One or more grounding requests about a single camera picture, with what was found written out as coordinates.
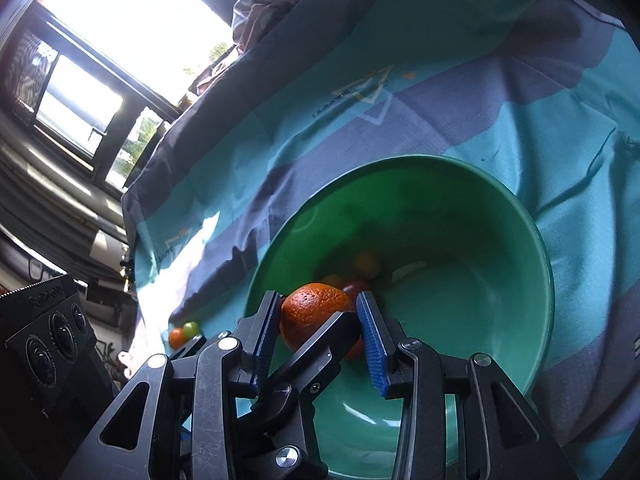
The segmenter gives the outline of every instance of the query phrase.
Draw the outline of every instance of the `green foliage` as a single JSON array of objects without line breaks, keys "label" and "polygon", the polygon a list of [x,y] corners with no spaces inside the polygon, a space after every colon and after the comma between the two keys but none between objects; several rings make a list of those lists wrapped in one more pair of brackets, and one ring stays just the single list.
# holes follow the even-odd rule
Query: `green foliage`
[{"label": "green foliage", "polygon": [[215,63],[220,56],[222,56],[231,45],[229,45],[226,41],[221,41],[216,46],[214,46],[211,50],[209,50],[209,61]]},{"label": "green foliage", "polygon": [[133,166],[142,155],[145,146],[154,136],[156,129],[158,128],[159,121],[153,120],[150,117],[143,117],[140,121],[140,127],[138,128],[138,138],[136,140],[127,139],[124,142],[122,150],[127,153],[127,158],[116,158],[113,169],[120,175],[127,177]]}]

